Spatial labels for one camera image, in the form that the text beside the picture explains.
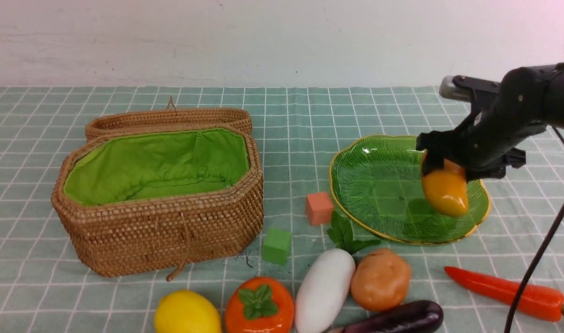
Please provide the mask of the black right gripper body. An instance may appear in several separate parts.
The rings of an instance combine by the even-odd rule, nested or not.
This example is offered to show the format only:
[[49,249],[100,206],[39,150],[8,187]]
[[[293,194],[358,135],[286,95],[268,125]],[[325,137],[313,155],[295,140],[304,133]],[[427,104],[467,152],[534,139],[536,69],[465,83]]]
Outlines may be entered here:
[[524,66],[506,73],[497,95],[470,104],[472,111],[449,130],[446,160],[481,168],[551,124],[551,67]]

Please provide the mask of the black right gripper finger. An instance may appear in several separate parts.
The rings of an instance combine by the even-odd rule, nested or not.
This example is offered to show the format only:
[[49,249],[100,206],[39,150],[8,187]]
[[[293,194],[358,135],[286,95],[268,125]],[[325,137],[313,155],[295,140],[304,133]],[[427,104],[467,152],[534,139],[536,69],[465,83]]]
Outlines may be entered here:
[[416,150],[424,151],[421,163],[422,176],[445,168],[448,156],[449,131],[430,131],[417,136]]
[[481,168],[466,168],[466,181],[476,181],[481,179],[503,179],[506,176],[508,167],[519,169],[527,163],[527,153],[525,150],[512,148],[502,156],[491,161]]

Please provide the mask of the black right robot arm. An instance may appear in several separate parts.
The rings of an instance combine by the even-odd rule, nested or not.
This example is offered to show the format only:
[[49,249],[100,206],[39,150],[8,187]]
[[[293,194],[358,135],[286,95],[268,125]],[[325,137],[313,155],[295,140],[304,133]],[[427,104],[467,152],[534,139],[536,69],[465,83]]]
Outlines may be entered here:
[[564,129],[564,65],[521,67],[500,82],[469,76],[443,78],[439,94],[469,103],[472,111],[448,131],[419,134],[426,156],[422,175],[460,166],[467,181],[502,179],[508,167],[521,168],[527,154],[517,147],[548,126]]

